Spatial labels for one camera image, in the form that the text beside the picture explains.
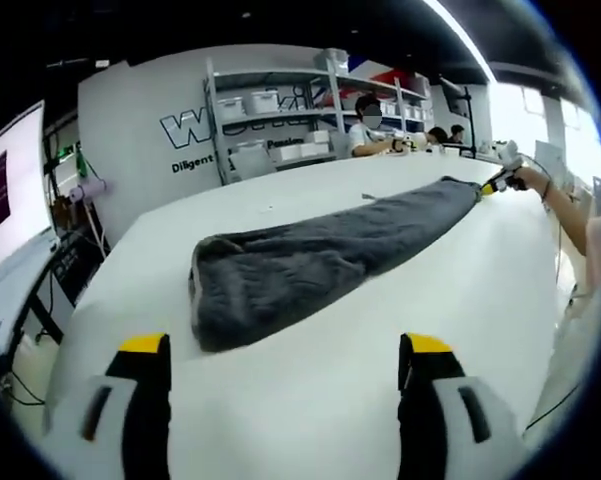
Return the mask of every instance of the ceiling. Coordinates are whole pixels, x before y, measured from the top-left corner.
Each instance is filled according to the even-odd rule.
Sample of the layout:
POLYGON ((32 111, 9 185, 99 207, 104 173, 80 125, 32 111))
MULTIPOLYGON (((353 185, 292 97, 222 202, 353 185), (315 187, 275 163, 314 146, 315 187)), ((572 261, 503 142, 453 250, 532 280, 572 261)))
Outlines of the ceiling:
MULTIPOLYGON (((495 67, 498 80, 570 96, 560 84, 559 57, 543 40, 547 32, 538 33, 528 18, 497 0, 441 3, 495 67)), ((190 8, 174 0, 43 4, 15 16, 0 4, 0 117, 6 121, 40 98, 49 119, 75 108, 77 84, 96 71, 96 59, 138 64, 236 43, 339 47, 430 78, 485 83, 464 45, 422 0, 225 0, 192 2, 190 8)))

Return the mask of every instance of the floor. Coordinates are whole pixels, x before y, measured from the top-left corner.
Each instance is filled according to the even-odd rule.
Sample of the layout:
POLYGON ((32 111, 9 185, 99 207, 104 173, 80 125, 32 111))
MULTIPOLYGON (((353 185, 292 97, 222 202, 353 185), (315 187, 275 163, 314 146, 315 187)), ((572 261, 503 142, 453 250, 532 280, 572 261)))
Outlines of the floor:
MULTIPOLYGON (((523 436, 525 444, 531 451, 540 448, 544 441, 560 428, 569 409, 577 400, 579 393, 577 385, 581 381, 587 359, 596 348, 596 339, 601 329, 598 322, 583 321, 580 318, 589 300, 583 288, 576 292, 581 298, 567 307, 576 279, 584 279, 584 258, 575 251, 564 232, 559 243, 563 254, 557 259, 560 265, 557 284, 559 297, 566 309, 564 320, 556 325, 556 340, 550 371, 534 419, 543 417, 550 410, 552 412, 537 421, 523 436), (569 392, 574 388, 576 388, 575 392, 570 395, 569 392)), ((35 344, 30 336, 25 335, 15 357, 14 372, 36 396, 43 399, 57 351, 58 347, 50 337, 42 337, 39 343, 35 344)), ((22 385, 16 381, 13 382, 13 389, 16 398, 25 402, 33 401, 22 385)), ((39 406, 18 404, 14 404, 12 409, 14 418, 34 444, 38 444, 43 436, 44 425, 47 422, 44 410, 39 406)))

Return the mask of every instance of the ceiling light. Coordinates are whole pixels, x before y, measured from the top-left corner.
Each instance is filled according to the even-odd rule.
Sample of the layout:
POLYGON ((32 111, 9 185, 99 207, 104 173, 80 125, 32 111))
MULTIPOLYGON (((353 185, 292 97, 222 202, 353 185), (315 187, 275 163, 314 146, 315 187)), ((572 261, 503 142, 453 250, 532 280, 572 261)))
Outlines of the ceiling light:
POLYGON ((426 3, 427 6, 429 8, 431 8, 431 10, 433 10, 435 13, 437 13, 438 16, 458 36, 458 38, 464 44, 464 46, 467 47, 467 50, 469 50, 469 53, 471 53, 471 55, 473 56, 475 61, 478 62, 478 65, 484 72, 485 76, 487 77, 487 80, 489 80, 490 83, 498 83, 498 81, 496 80, 496 76, 491 71, 491 68, 489 68, 489 64, 487 63, 485 58, 482 56, 482 53, 480 53, 480 50, 478 50, 478 47, 476 47, 476 44, 473 43, 473 40, 471 40, 471 37, 469 37, 469 34, 467 32, 465 32, 464 28, 462 28, 462 26, 458 23, 458 21, 455 18, 453 18, 453 15, 451 15, 446 8, 444 8, 442 5, 440 5, 438 0, 422 0, 422 1, 424 3, 426 3))

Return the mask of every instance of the black hair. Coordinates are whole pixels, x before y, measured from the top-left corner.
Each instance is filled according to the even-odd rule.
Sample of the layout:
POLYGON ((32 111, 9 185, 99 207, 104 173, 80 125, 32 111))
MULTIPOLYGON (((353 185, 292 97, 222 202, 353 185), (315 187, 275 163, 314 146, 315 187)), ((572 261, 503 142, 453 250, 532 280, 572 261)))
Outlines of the black hair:
POLYGON ((362 120, 362 112, 370 105, 380 107, 380 100, 373 93, 363 95, 356 100, 356 115, 360 120, 362 120))
POLYGON ((447 135, 447 132, 445 132, 444 129, 440 127, 433 127, 431 130, 429 130, 428 133, 429 135, 435 137, 438 143, 448 143, 449 141, 449 136, 447 135))

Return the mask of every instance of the gray fabric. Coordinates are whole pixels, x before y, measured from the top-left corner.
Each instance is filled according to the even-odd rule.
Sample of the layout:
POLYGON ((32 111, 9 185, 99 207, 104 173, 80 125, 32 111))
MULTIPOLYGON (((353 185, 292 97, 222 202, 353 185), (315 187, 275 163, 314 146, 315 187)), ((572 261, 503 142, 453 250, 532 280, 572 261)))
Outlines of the gray fabric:
POLYGON ((462 219, 479 191, 445 177, 352 210, 202 240, 189 278, 202 349, 258 341, 409 260, 462 219))

